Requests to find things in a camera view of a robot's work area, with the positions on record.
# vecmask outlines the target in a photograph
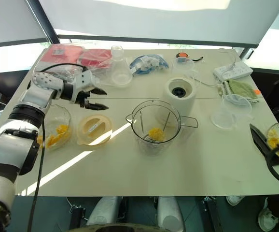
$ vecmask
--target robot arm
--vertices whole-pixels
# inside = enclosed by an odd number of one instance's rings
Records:
[[[45,72],[34,74],[30,86],[0,127],[0,231],[10,223],[17,176],[31,171],[36,160],[39,128],[52,99],[69,100],[86,109],[108,109],[102,104],[89,103],[90,92],[106,94],[94,86],[93,80],[89,70],[76,76],[71,83]]]

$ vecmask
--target power strip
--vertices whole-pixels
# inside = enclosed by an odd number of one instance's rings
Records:
[[[236,62],[234,67],[233,64],[229,64],[213,70],[213,74],[222,81],[249,76],[252,72],[253,70],[242,61]]]

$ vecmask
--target white table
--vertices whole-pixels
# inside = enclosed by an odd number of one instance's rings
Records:
[[[166,60],[182,50],[126,51],[140,54],[163,54]],[[218,50],[184,50],[189,56],[203,56],[205,62],[196,64],[206,81],[213,81],[213,68],[228,64],[229,54]],[[104,146],[90,151],[76,145],[76,135],[62,148],[46,152],[41,196],[224,196],[279,194],[279,182],[268,171],[265,159],[253,144],[249,123],[243,122],[233,130],[221,130],[212,125],[209,116],[218,109],[221,99],[214,88],[201,86],[190,116],[197,118],[199,128],[186,141],[176,139],[172,146],[157,157],[148,157],[138,149],[125,116],[139,103],[157,98],[168,75],[152,73],[134,78],[126,89],[105,88],[103,98],[93,99],[109,106],[101,113],[112,120],[113,129],[120,133]],[[27,74],[10,103],[0,116],[0,125],[7,119],[14,104],[31,78]],[[241,79],[254,87],[251,77]],[[84,116],[98,114],[66,101],[54,101],[66,107],[77,125]],[[276,123],[266,102],[253,107],[250,123],[265,132]],[[33,194],[40,156],[33,170],[17,180],[17,193]]]

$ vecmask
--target blue item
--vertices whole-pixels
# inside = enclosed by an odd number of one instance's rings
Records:
[[[135,74],[149,74],[156,68],[168,69],[168,63],[159,55],[151,54],[137,57],[130,64],[130,69],[135,68]]]

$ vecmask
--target green towel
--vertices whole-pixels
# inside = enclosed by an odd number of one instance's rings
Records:
[[[228,84],[234,94],[238,94],[245,98],[257,99],[255,92],[249,84],[235,80],[228,80]]]

